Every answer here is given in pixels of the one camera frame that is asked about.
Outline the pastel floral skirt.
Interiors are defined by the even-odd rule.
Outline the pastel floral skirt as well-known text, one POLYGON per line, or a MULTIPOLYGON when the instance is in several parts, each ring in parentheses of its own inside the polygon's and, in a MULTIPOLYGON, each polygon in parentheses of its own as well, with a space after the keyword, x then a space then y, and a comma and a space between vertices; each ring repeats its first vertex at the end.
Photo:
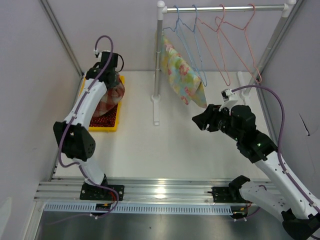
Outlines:
POLYGON ((204 85, 196 71, 164 33, 159 42, 159 70, 165 75, 170 87, 186 105, 194 102, 200 108, 207 108, 204 85))

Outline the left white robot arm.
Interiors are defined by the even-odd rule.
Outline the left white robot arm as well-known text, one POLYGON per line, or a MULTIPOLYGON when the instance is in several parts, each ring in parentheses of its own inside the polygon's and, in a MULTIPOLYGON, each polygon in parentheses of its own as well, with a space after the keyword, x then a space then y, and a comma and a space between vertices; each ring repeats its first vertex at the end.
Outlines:
POLYGON ((64 168, 77 166, 84 176, 81 200, 112 201, 123 199, 124 186, 109 185, 106 174, 94 158, 96 142, 89 132, 95 120, 108 116, 116 123, 117 110, 125 94, 118 60, 123 57, 109 51, 97 52, 98 61, 84 76, 84 86, 71 112, 62 122, 55 122, 53 132, 58 154, 72 162, 60 165, 64 168))

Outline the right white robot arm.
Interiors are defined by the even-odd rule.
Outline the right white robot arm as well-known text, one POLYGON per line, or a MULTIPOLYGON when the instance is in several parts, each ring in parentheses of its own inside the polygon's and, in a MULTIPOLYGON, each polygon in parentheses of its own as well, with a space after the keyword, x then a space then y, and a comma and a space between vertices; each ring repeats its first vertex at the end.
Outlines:
POLYGON ((192 118, 202 131, 221 131, 236 141, 239 152, 258 167, 276 186, 281 196, 262 189, 241 175, 229 183, 234 202, 252 202, 277 218, 294 240, 307 240, 320 228, 320 200, 299 180, 283 159, 279 147, 256 127, 256 116, 247 105, 231 109, 210 104, 192 118))

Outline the red plaid skirt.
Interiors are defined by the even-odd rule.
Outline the red plaid skirt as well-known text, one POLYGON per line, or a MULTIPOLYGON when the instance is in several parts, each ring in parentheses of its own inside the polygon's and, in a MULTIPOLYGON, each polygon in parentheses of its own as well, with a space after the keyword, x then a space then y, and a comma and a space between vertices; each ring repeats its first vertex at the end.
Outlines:
POLYGON ((124 97, 125 86, 121 75, 116 74, 116 86, 108 89, 100 99, 92 117, 98 118, 112 110, 124 97))

